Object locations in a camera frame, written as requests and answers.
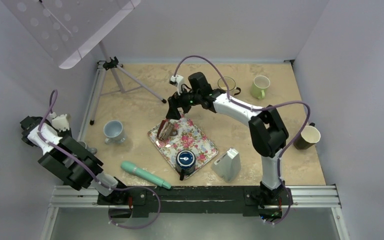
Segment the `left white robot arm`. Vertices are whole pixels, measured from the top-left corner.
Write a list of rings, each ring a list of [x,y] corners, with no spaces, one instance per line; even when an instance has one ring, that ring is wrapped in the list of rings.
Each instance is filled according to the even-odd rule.
[[[38,163],[75,190],[95,188],[118,205],[129,199],[127,186],[104,172],[104,165],[91,151],[72,138],[59,133],[48,120],[27,116],[20,122],[22,141],[42,151]]]

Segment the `grey mug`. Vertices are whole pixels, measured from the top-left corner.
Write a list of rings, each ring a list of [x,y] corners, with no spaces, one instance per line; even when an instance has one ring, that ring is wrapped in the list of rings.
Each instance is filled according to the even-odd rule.
[[[126,140],[126,132],[123,124],[118,120],[111,120],[103,127],[105,144],[121,144]]]

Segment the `brown small mug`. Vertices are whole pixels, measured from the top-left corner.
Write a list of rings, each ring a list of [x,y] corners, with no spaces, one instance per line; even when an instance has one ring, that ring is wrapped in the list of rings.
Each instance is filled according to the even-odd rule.
[[[174,137],[178,134],[178,130],[175,125],[168,120],[162,120],[157,133],[156,138],[161,141],[167,141],[170,137]]]

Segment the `light green mug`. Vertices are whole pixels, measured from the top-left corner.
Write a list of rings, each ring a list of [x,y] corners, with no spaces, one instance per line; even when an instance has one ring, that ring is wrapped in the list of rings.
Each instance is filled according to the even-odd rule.
[[[254,78],[250,89],[252,97],[262,100],[266,97],[266,91],[270,87],[271,81],[264,75],[258,75]]]

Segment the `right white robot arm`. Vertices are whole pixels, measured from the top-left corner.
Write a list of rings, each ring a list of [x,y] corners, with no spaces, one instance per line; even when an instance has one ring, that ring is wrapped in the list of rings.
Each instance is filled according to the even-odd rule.
[[[169,83],[177,88],[168,98],[169,109],[166,118],[179,120],[179,109],[188,113],[191,107],[201,106],[205,110],[222,114],[249,128],[251,142],[261,156],[262,180],[260,192],[254,196],[260,205],[272,204],[280,198],[285,188],[282,178],[281,155],[289,137],[287,128],[278,111],[271,105],[264,110],[228,96],[223,89],[213,89],[202,72],[188,77],[190,86],[180,75],[171,76]]]

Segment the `cream mug black handle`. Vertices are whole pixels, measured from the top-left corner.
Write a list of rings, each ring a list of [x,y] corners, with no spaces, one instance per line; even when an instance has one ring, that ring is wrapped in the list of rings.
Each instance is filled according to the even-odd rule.
[[[224,76],[223,78],[224,80],[220,78],[217,81],[217,86],[219,89],[224,90],[225,92],[229,91],[231,96],[237,96],[242,92],[242,89],[237,86],[237,83],[233,78],[228,76]]]

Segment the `dark blue mug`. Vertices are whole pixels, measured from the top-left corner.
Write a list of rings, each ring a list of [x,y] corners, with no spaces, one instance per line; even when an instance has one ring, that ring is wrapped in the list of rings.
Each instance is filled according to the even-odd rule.
[[[196,156],[192,151],[184,149],[178,152],[175,158],[175,170],[179,173],[180,181],[195,172],[196,162]]]

